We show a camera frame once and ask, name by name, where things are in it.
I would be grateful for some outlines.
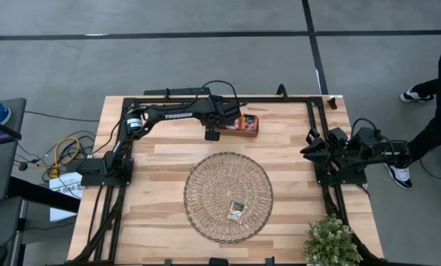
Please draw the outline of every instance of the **table leg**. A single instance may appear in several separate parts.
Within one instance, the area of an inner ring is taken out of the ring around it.
[[[79,199],[54,192],[48,188],[34,185],[16,177],[10,178],[7,196],[22,197],[23,199],[31,202],[49,205],[61,210],[71,211],[73,213],[78,212],[79,204],[81,203]]]

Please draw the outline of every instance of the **sneaker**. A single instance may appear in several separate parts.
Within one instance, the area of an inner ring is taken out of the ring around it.
[[[414,87],[399,95],[399,99],[404,103],[418,102],[418,103],[428,103],[434,99],[433,95],[427,95],[425,97],[420,97],[417,92],[414,91]]]
[[[404,189],[412,188],[411,175],[409,173],[409,168],[396,168],[394,166],[389,166],[387,163],[384,166],[389,171],[389,176],[396,185]]]

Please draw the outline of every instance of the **woven placemat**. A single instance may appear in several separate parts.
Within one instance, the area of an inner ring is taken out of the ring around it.
[[[233,202],[247,206],[242,223],[227,219]],[[192,226],[215,242],[237,243],[256,235],[271,215],[273,188],[251,158],[222,152],[195,166],[184,188],[184,207]]]

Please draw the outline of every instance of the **person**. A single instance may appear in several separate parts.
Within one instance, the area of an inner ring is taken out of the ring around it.
[[[385,164],[389,175],[398,186],[410,189],[412,182],[409,173],[409,165],[420,160],[428,151],[441,145],[441,56],[439,59],[438,78],[427,81],[400,95],[405,103],[428,103],[437,99],[435,117],[412,141],[407,143],[407,152],[399,155],[399,161],[394,165]]]

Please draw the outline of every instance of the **shoe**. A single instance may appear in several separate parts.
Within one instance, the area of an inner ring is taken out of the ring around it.
[[[399,99],[404,103],[418,102],[418,103],[428,103],[434,99],[433,95],[427,95],[425,97],[420,97],[417,92],[414,91],[414,87],[399,95]]]
[[[384,166],[388,169],[389,176],[396,183],[396,185],[404,189],[412,188],[409,168],[396,168],[394,166],[389,166],[387,163],[385,163]]]

